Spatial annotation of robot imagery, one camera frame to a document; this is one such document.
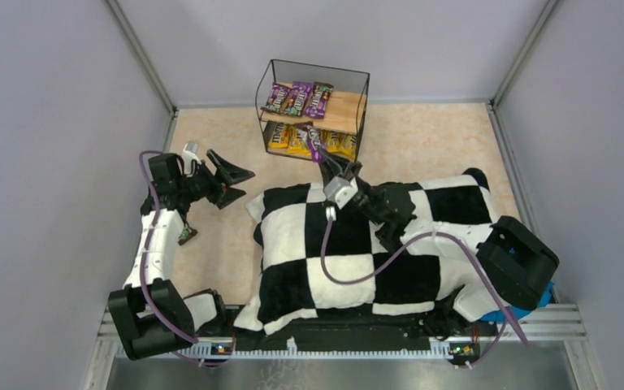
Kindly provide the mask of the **yellow candy bag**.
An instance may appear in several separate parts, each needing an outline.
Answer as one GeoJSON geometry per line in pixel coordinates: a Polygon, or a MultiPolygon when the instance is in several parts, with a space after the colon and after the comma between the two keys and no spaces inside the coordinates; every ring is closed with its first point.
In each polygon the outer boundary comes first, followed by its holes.
{"type": "Polygon", "coordinates": [[[342,136],[333,131],[326,131],[324,133],[324,142],[326,150],[331,153],[341,153],[342,148],[342,136]]]}

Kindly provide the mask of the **purple brown candy bag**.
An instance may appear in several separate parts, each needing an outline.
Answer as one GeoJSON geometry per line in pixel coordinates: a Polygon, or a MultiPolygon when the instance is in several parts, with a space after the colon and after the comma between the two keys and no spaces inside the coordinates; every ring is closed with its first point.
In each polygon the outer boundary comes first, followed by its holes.
{"type": "Polygon", "coordinates": [[[312,94],[303,110],[303,115],[311,119],[323,119],[326,115],[327,104],[334,90],[328,83],[314,82],[312,94]]]}

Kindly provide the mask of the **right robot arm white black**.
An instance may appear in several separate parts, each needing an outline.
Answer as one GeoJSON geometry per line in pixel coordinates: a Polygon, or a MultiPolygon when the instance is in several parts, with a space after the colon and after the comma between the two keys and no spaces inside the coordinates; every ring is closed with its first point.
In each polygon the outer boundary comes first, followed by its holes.
{"type": "Polygon", "coordinates": [[[406,251],[434,255],[455,265],[457,275],[473,275],[456,285],[461,291],[453,303],[468,321],[499,311],[514,324],[514,310],[536,310],[550,289],[558,256],[518,219],[495,216],[480,169],[407,189],[372,186],[359,175],[361,163],[326,151],[318,165],[327,200],[378,225],[375,237],[392,252],[381,270],[406,251]]]}

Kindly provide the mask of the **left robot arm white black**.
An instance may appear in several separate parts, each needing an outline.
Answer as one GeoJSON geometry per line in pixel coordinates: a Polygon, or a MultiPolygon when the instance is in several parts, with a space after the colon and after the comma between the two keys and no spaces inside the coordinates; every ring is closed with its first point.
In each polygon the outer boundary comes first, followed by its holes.
{"type": "Polygon", "coordinates": [[[182,297],[171,281],[177,249],[196,234],[187,214],[206,200],[222,210],[245,195],[237,185],[255,177],[212,149],[197,156],[190,141],[182,153],[154,150],[139,155],[148,189],[141,206],[141,238],[123,287],[107,300],[121,345],[133,360],[178,354],[197,344],[199,336],[216,336],[229,327],[223,298],[214,289],[182,297]]]}

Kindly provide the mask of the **yellow candy bag shelf right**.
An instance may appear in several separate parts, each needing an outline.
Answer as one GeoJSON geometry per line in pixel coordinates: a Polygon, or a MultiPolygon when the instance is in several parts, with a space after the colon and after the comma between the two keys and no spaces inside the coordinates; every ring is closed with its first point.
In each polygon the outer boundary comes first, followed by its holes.
{"type": "Polygon", "coordinates": [[[288,133],[289,143],[287,153],[309,157],[310,150],[307,144],[307,131],[295,126],[289,126],[288,133]]]}

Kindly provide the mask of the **yellow candy bag shelf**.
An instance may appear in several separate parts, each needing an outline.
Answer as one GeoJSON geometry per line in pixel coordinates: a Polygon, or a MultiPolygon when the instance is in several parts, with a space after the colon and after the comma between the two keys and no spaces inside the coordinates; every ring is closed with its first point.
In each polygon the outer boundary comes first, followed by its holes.
{"type": "Polygon", "coordinates": [[[287,149],[290,142],[290,131],[286,123],[278,123],[274,126],[273,133],[268,142],[272,149],[287,149]]]}
{"type": "Polygon", "coordinates": [[[309,157],[310,150],[307,144],[307,131],[295,126],[289,126],[288,133],[289,143],[287,153],[309,157]]]}

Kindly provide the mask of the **yellow candy bag shelf left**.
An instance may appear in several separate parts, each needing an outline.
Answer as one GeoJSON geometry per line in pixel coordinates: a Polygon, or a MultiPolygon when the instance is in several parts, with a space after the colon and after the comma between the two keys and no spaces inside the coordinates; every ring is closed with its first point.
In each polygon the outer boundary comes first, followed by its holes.
{"type": "Polygon", "coordinates": [[[272,149],[287,149],[290,142],[290,131],[286,123],[278,123],[274,126],[273,133],[268,142],[272,149]]]}

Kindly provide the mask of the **purple candy bag shelf right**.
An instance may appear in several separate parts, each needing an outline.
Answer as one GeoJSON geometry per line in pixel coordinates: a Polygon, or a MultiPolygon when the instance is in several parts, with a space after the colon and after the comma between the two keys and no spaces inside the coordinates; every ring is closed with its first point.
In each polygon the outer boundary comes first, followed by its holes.
{"type": "Polygon", "coordinates": [[[302,116],[313,86],[312,83],[294,81],[286,98],[283,114],[294,117],[302,116]]]}

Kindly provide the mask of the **purple candy bag shelf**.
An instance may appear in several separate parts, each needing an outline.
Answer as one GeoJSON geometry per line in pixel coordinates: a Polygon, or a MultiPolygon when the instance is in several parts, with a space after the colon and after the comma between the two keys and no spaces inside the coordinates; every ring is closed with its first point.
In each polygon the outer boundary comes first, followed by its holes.
{"type": "Polygon", "coordinates": [[[286,98],[283,114],[294,117],[302,116],[313,86],[312,83],[294,81],[286,98]]]}
{"type": "Polygon", "coordinates": [[[291,87],[285,84],[274,82],[271,85],[271,91],[268,98],[261,106],[261,110],[267,113],[282,115],[285,110],[286,101],[292,90],[293,89],[291,87]]]}

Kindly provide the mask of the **purple candy bag shelf left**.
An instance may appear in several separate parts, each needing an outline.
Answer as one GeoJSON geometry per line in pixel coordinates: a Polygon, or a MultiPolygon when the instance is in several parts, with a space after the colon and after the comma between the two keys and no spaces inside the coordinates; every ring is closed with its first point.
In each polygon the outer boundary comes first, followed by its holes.
{"type": "Polygon", "coordinates": [[[286,101],[292,90],[293,89],[291,87],[285,84],[274,82],[271,85],[271,91],[268,98],[261,106],[261,110],[267,113],[282,115],[285,110],[286,101]]]}

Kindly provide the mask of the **black white checkered pillow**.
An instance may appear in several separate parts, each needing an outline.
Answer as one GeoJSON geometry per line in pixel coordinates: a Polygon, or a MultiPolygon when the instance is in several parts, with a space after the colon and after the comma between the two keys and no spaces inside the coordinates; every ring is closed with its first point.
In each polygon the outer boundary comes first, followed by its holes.
{"type": "Polygon", "coordinates": [[[270,188],[247,204],[262,246],[257,292],[236,316],[235,326],[273,334],[294,319],[315,319],[323,310],[369,306],[372,314],[425,313],[471,274],[434,255],[399,255],[375,237],[378,226],[357,211],[338,211],[327,221],[320,183],[270,188]]]}

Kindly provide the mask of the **blue cloth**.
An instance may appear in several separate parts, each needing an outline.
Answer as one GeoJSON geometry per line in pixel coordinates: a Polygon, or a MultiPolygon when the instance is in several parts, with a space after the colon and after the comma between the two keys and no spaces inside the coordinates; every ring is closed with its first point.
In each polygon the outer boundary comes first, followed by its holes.
{"type": "Polygon", "coordinates": [[[533,311],[545,300],[559,266],[551,250],[516,250],[482,245],[477,259],[499,297],[515,309],[533,311]]]}

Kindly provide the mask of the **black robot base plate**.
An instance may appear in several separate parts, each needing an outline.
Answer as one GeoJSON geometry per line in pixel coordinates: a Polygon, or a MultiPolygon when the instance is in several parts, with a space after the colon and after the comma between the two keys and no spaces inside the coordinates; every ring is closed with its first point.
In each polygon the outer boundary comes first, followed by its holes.
{"type": "Polygon", "coordinates": [[[347,310],[323,310],[317,318],[294,319],[271,335],[234,327],[239,306],[228,307],[223,318],[197,331],[202,342],[222,345],[216,353],[228,353],[224,344],[233,341],[237,352],[387,352],[427,351],[441,341],[492,336],[496,327],[486,322],[467,322],[449,308],[437,307],[422,314],[383,316],[371,313],[368,305],[347,310]]]}

